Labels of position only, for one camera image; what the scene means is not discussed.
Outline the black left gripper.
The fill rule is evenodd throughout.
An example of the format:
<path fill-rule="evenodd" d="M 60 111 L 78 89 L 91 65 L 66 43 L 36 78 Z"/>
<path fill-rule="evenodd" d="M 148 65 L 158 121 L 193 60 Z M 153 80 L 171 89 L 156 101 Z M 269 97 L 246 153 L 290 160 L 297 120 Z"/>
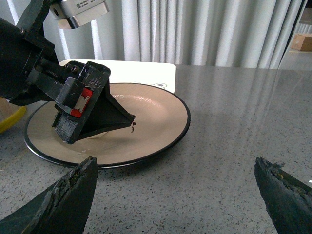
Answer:
<path fill-rule="evenodd" d="M 84 84 L 75 67 L 59 65 L 54 44 L 43 31 L 51 0 L 33 0 L 17 25 L 0 20 L 0 96 L 18 106 L 40 100 L 75 106 Z"/>

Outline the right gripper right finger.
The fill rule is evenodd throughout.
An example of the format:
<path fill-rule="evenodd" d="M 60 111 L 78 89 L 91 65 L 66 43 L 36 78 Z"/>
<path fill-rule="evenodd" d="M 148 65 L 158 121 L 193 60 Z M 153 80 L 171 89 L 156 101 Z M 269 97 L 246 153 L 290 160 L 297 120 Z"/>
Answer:
<path fill-rule="evenodd" d="M 272 164 L 258 157 L 254 175 L 266 210 L 279 234 L 312 232 L 312 189 Z"/>

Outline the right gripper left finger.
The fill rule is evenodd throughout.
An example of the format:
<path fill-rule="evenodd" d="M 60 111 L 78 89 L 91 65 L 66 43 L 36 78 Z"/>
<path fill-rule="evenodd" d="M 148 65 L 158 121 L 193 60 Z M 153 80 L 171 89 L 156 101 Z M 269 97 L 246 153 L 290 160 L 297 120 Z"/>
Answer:
<path fill-rule="evenodd" d="M 81 234 L 92 206 L 97 160 L 85 159 L 0 222 L 2 234 Z"/>

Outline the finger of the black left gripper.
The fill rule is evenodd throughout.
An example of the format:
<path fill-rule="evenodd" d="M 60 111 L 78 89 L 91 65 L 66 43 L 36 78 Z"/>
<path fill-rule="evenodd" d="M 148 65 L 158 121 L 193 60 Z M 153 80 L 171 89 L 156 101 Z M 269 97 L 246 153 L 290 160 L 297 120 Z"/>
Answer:
<path fill-rule="evenodd" d="M 79 118 L 55 105 L 58 112 L 52 126 L 62 141 L 73 144 L 78 140 L 133 124 L 135 116 L 127 112 L 110 94 L 111 70 L 108 67 L 90 61 L 86 64 L 70 61 L 66 66 L 78 68 L 78 80 L 93 94 Z"/>

